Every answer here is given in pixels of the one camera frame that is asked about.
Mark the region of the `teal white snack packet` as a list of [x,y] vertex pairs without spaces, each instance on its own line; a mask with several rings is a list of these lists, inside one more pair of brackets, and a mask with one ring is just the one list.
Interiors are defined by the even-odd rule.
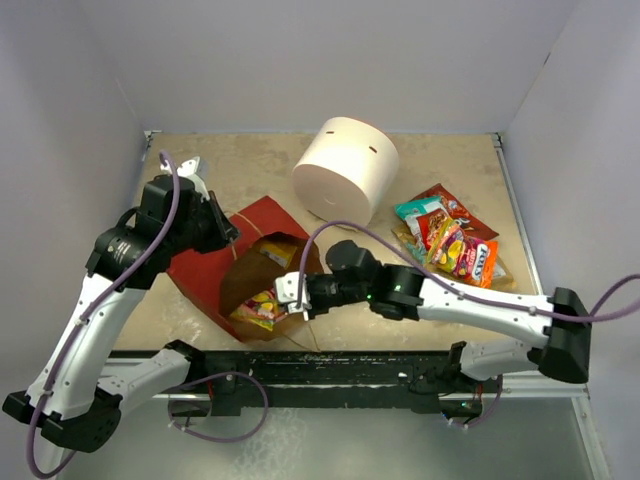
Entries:
[[443,208],[439,196],[412,200],[394,206],[394,212],[402,224],[394,227],[392,231],[400,243],[421,264],[425,264],[428,248],[423,242],[418,218]]

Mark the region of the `red paper bag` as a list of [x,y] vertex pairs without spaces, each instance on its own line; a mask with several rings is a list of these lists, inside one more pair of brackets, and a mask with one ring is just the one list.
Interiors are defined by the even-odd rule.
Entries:
[[[228,335],[245,343],[290,340],[306,326],[299,314],[288,315],[272,331],[236,322],[229,315],[255,294],[273,288],[274,280],[298,271],[309,234],[274,199],[265,196],[231,215],[239,238],[220,251],[186,251],[173,258],[168,275],[180,292]],[[297,247],[287,269],[258,251],[261,240]]]

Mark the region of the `yellow small snack packet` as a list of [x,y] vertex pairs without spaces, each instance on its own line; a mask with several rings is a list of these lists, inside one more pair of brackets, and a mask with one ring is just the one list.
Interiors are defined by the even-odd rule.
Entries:
[[283,269],[287,269],[293,260],[297,247],[287,242],[261,240],[258,251],[274,261]]

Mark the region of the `skittles candy packet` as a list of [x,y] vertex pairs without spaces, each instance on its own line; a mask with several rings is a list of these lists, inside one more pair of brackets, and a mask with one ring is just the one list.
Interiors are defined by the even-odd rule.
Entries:
[[275,290],[270,288],[244,301],[229,315],[229,318],[272,331],[274,326],[287,316],[287,310],[277,301]]

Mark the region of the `colourful fruit candy packet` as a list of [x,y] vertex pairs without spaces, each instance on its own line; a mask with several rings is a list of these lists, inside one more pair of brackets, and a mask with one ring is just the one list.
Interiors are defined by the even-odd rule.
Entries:
[[455,277],[465,278],[476,258],[474,237],[467,235],[455,222],[443,226],[427,255],[427,261]]

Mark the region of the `orange pink fruits candy packet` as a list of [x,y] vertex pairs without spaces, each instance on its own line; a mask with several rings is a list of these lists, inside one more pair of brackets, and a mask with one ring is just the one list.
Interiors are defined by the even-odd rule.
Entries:
[[468,285],[489,288],[497,263],[498,248],[497,241],[465,237],[452,275]]

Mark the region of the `tan snack bag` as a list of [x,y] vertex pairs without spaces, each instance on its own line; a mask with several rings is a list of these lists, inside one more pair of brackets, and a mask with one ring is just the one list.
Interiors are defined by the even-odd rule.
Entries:
[[[419,263],[421,263],[427,270],[432,273],[441,275],[451,281],[462,282],[468,284],[467,280],[457,277],[451,273],[445,272],[438,268],[436,265],[430,264],[426,261],[426,253],[424,248],[418,244],[410,229],[404,224],[397,224],[391,229],[391,232],[400,242],[400,244],[410,253],[410,255]],[[516,280],[510,270],[506,267],[503,260],[498,257],[494,264],[493,276],[489,289],[503,292],[514,292],[517,287]]]

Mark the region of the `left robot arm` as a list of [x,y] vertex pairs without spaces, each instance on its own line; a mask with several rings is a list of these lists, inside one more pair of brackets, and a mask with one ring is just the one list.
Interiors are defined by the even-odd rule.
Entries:
[[199,175],[177,182],[158,175],[147,182],[139,206],[97,237],[53,355],[28,389],[7,395],[3,411],[35,424],[58,447],[92,453],[154,395],[177,386],[184,392],[201,388],[205,355],[181,340],[127,373],[101,373],[129,316],[172,259],[186,251],[223,250],[238,235]]

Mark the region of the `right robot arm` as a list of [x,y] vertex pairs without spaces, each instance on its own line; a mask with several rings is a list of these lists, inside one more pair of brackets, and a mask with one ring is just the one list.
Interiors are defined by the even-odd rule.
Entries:
[[556,288],[550,296],[483,289],[382,263],[350,240],[333,245],[326,262],[327,274],[299,275],[296,303],[308,318],[365,302],[389,320],[436,320],[504,335],[494,343],[453,346],[444,376],[456,391],[529,370],[569,384],[589,378],[592,327],[584,322],[586,308],[571,289]]

